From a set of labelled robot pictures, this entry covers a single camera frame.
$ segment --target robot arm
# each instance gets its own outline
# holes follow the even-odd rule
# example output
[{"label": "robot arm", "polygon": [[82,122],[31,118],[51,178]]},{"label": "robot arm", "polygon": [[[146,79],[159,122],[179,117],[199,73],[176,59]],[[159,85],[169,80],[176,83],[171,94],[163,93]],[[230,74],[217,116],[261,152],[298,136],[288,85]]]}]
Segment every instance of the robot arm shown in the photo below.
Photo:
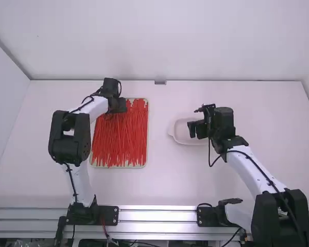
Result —
[{"label": "robot arm", "polygon": [[87,158],[91,151],[90,124],[100,115],[127,111],[125,98],[120,98],[121,84],[105,78],[103,86],[87,96],[80,106],[53,114],[48,151],[54,161],[63,165],[73,198],[71,205],[90,207],[95,200],[87,173]]},{"label": "robot arm", "polygon": [[222,225],[237,224],[250,231],[259,246],[309,246],[306,196],[298,189],[287,189],[255,157],[244,138],[235,135],[233,110],[210,104],[195,112],[203,112],[204,119],[187,123],[190,137],[209,138],[219,157],[239,174],[255,199],[250,210],[245,210],[241,199],[226,199],[209,214],[215,214]]}]

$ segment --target wire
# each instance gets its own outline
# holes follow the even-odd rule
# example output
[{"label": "wire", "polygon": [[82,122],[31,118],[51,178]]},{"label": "wire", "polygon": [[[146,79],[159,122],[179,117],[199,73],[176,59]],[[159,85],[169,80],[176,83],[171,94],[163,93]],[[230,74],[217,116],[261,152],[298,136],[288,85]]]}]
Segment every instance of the wire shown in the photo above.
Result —
[{"label": "wire", "polygon": [[206,202],[203,202],[203,203],[198,204],[197,208],[198,208],[199,206],[203,206],[203,205],[208,206],[208,207],[213,207],[211,204],[206,203]]},{"label": "wire", "polygon": [[228,243],[230,243],[232,241],[232,239],[237,235],[237,233],[242,229],[242,227],[239,227],[238,230],[232,235],[232,237],[221,247],[225,247],[228,245]]},{"label": "wire", "polygon": [[209,158],[209,159],[208,159],[209,166],[210,166],[210,167],[213,167],[214,164],[218,161],[219,158],[221,158],[221,155],[219,155],[219,156],[213,161],[212,164],[211,164],[211,161],[210,161],[210,158]]},{"label": "wire", "polygon": [[73,225],[72,241],[74,241],[75,232],[76,232],[76,225]]},{"label": "wire", "polygon": [[75,198],[75,202],[77,203],[78,202],[78,194],[77,194],[74,182],[73,182],[73,177],[72,177],[72,173],[71,173],[72,169],[70,168],[70,166],[67,163],[64,162],[64,164],[67,167],[66,172],[68,172],[68,175],[70,177],[70,181],[71,181],[71,184],[72,184],[72,190],[73,190],[73,196]]},{"label": "wire", "polygon": [[[284,197],[282,196],[282,193],[278,190],[278,188],[276,187],[276,185],[274,184],[274,182],[267,176],[267,174],[260,168],[260,166],[259,166],[259,165],[252,159],[252,157],[250,157],[248,154],[246,154],[246,153],[244,153],[244,152],[242,152],[242,151],[239,151],[239,150],[228,150],[226,153],[240,153],[240,154],[243,154],[243,155],[246,157],[246,159],[249,159],[249,160],[253,163],[253,165],[256,166],[256,168],[260,171],[260,173],[261,173],[261,174],[264,176],[264,178],[268,181],[269,185],[271,185],[271,186],[274,188],[274,190],[277,192],[279,199],[283,202],[283,204],[284,204],[284,206],[285,206],[285,208],[286,208],[286,210],[287,210],[287,212],[288,212],[288,216],[289,216],[290,219],[292,220],[292,222],[293,222],[293,224],[294,224],[294,226],[295,226],[295,228],[296,228],[296,230],[297,230],[297,232],[298,232],[298,235],[299,235],[299,238],[300,238],[302,244],[305,245],[305,240],[304,240],[304,238],[303,238],[303,236],[302,236],[300,226],[299,226],[299,224],[298,224],[298,222],[297,222],[297,220],[296,220],[296,218],[295,218],[295,216],[294,216],[294,214],[293,214],[293,212],[292,212],[292,209],[291,209],[290,206],[287,204],[287,202],[285,201]],[[217,160],[221,157],[221,155],[219,155],[219,156],[215,159],[215,161],[212,163],[212,165],[210,165],[210,167],[212,167],[212,166],[215,164],[215,162],[217,162]]]},{"label": "wire", "polygon": [[131,243],[130,245],[128,245],[127,247],[132,247],[132,246],[136,243],[136,241],[137,241],[137,239],[136,239],[133,243]]},{"label": "wire", "polygon": [[152,243],[146,243],[146,242],[136,242],[136,241],[134,241],[134,242],[131,242],[131,241],[126,241],[126,240],[123,240],[123,241],[121,241],[121,242],[125,242],[125,243],[133,243],[133,244],[135,244],[135,243],[140,243],[140,244],[144,244],[144,245],[148,245],[148,246],[152,246],[152,247],[160,247],[160,246],[158,246],[158,245],[155,245],[155,244],[152,244]]}]

